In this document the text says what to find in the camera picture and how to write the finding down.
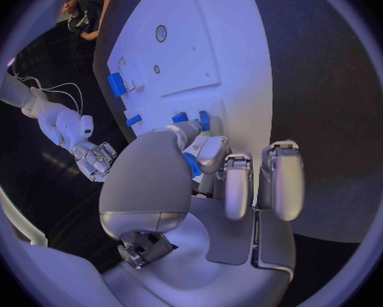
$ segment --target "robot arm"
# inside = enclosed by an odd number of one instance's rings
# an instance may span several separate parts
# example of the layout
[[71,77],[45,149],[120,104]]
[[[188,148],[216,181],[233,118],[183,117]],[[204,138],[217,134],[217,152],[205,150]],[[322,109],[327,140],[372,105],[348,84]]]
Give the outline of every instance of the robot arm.
[[88,140],[93,132],[92,116],[81,116],[62,104],[48,101],[41,89],[29,89],[9,74],[1,87],[0,100],[37,119],[41,131],[55,145],[67,149],[91,181],[105,181],[116,151],[108,143],[95,145]]

